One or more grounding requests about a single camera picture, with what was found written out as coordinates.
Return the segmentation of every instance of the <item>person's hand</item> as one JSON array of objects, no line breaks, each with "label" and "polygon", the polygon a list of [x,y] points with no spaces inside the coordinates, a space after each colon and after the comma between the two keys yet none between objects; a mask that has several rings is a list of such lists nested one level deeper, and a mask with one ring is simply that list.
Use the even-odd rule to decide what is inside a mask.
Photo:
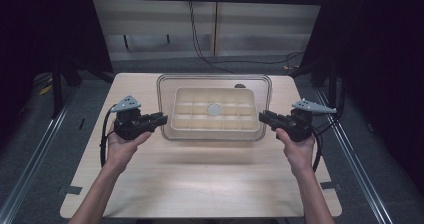
[{"label": "person's hand", "polygon": [[113,131],[113,122],[108,133],[108,151],[105,166],[112,168],[116,174],[121,174],[125,171],[132,156],[137,151],[137,147],[144,143],[151,135],[150,132],[145,132],[132,141],[126,141],[119,137]]},{"label": "person's hand", "polygon": [[284,154],[286,155],[294,176],[312,170],[312,155],[315,138],[311,135],[302,142],[293,142],[286,131],[281,128],[275,130],[280,140],[284,143]]}]

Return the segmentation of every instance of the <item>clear plastic lid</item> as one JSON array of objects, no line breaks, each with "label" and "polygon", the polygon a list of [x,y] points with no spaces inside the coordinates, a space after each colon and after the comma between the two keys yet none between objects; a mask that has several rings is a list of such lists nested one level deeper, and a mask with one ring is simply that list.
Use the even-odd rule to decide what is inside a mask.
[{"label": "clear plastic lid", "polygon": [[171,141],[258,141],[265,125],[271,80],[265,75],[164,74],[159,109],[168,115],[162,135]]}]

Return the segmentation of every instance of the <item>person's arm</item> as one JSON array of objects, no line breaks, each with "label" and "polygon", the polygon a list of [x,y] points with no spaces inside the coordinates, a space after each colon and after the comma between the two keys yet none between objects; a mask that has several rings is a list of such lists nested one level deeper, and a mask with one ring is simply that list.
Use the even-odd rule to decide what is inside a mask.
[{"label": "person's arm", "polygon": [[107,161],[69,223],[100,223],[119,175],[125,171],[137,147],[150,135],[145,132],[133,141],[125,141],[116,133],[109,135]]},{"label": "person's arm", "polygon": [[299,185],[306,223],[335,223],[312,169],[314,137],[311,136],[302,142],[293,142],[283,129],[277,128],[276,132],[285,144],[284,153]]}]

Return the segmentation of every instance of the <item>forearm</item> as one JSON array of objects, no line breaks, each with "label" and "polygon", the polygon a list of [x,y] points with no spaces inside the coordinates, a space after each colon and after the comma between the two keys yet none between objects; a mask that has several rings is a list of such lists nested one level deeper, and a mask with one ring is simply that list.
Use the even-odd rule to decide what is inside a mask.
[{"label": "forearm", "polygon": [[105,165],[69,223],[100,223],[118,177]]},{"label": "forearm", "polygon": [[296,175],[307,224],[334,223],[315,173],[311,170]]}]

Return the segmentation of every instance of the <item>table surface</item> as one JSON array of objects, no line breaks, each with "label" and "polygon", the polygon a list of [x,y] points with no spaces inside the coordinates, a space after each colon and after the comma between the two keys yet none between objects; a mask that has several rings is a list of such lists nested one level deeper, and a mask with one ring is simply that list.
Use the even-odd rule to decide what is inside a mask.
[{"label": "table surface", "polygon": [[[60,214],[75,213],[100,171],[99,143],[104,117],[128,94],[142,103],[142,113],[159,111],[156,81],[160,74],[122,73],[105,100]],[[289,114],[300,100],[292,78],[269,76],[269,110]],[[108,128],[114,118],[109,118]],[[142,144],[120,176],[105,217],[127,218],[245,218],[303,216],[296,179],[283,153],[284,145],[267,127],[257,142],[167,141],[158,128]],[[331,181],[321,159],[318,182]],[[342,212],[334,189],[323,190],[333,216]]]}]

